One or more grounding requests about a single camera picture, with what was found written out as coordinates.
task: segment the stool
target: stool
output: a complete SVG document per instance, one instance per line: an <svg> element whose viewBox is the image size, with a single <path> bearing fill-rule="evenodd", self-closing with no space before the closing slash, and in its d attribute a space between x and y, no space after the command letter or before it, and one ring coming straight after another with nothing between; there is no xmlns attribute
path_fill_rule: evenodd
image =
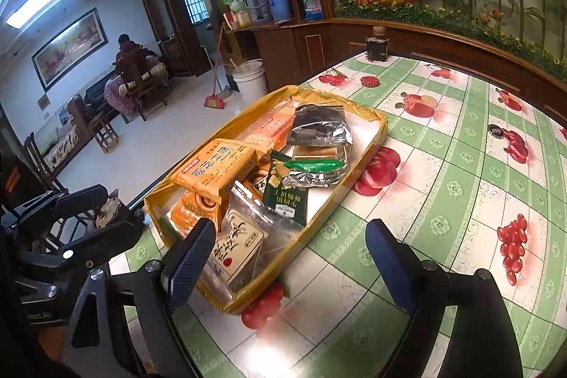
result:
<svg viewBox="0 0 567 378"><path fill-rule="evenodd" d="M118 144L118 134L114 131L104 113L98 113L89 122L91 135L106 154L108 150Z"/></svg>

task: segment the cardboard box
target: cardboard box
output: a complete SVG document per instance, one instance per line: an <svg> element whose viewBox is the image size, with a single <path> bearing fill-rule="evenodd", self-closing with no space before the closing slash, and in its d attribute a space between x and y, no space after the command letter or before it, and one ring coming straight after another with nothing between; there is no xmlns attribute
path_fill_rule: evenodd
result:
<svg viewBox="0 0 567 378"><path fill-rule="evenodd" d="M331 189L330 195L319 206L314 214L308 212L308 223L304 227L299 237L290 242L286 249L277 255L276 258L268 265L268 267L256 278L253 279L246 287L239 290L235 296L227 304L221 304L215 299L213 294L199 281L197 289L213 306L222 312L237 314L242 312L251 302L266 290L269 285L283 272L283 270L296 258L303 250L307 243L314 237L321 226L331 216L337 206L350 192L362 172L378 152L378 149L386 139L388 128L388 118L385 114L369 108L358 105L357 103L339 97L326 91L303 89L295 85L288 85L279 90L273 91L269 95L260 99L253 105L249 106L245 111L240 113L234 119L229 121L225 126L217 130L210 138L205 140L199 147L195 148L187 157L182 160L171 173L161 181L160 184L146 196L144 205L147 212L157 227L163 241L166 245L171 246L177 239L172 230L168 229L165 220L160 221L162 214L162 206L169 200L171 194L176 191L179 186L171 181L173 172L186 163L195 153L206 146L215 138L233 139L243 132L251 123L260 118L264 113L273 108L277 103L292 98L302 103L315 103L325 105L342 105L347 113L353 113L365 121L375 122L379 124L376 134L370 139L364 151L359 155L351 156L352 163L348 175Z"/></svg>

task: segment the broom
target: broom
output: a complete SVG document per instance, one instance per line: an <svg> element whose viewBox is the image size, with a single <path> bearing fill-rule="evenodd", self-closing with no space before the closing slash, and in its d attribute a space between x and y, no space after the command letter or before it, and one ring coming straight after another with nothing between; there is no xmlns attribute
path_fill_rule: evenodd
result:
<svg viewBox="0 0 567 378"><path fill-rule="evenodd" d="M217 43L217 59L214 62L214 76L213 76L213 93L205 98L205 102L203 103L205 107L210 108L217 108L223 109L225 107L225 102L222 101L222 98L219 98L216 93L217 88L217 68L218 62L220 57L220 41L222 40L222 32L224 31L224 25L220 26L220 33L218 35L218 43Z"/></svg>

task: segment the metal bolt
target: metal bolt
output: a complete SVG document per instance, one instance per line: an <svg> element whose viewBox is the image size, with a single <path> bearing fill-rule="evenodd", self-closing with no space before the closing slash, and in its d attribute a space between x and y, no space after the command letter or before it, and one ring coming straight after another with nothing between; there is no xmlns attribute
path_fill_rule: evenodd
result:
<svg viewBox="0 0 567 378"><path fill-rule="evenodd" d="M435 271L437 269L437 263L431 259L424 259L421 262L421 266L427 271Z"/></svg>
<svg viewBox="0 0 567 378"><path fill-rule="evenodd" d="M156 259L150 259L145 265L144 269L147 272L154 272L159 269L159 261Z"/></svg>
<svg viewBox="0 0 567 378"><path fill-rule="evenodd" d="M95 269L91 272L91 279L93 281L98 281L104 276L104 271L102 269Z"/></svg>
<svg viewBox="0 0 567 378"><path fill-rule="evenodd" d="M485 281L489 281L490 278L492 277L492 274L490 273L490 271L481 268L478 270L478 277L480 277L481 279L484 279Z"/></svg>

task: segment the bucket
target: bucket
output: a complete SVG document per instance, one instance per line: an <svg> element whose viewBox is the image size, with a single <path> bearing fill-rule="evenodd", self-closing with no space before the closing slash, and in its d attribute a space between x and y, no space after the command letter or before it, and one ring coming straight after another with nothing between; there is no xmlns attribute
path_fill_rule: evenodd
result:
<svg viewBox="0 0 567 378"><path fill-rule="evenodd" d="M254 103L269 93L262 60L245 62L238 67L238 71L240 72L235 72L232 77L246 103Z"/></svg>

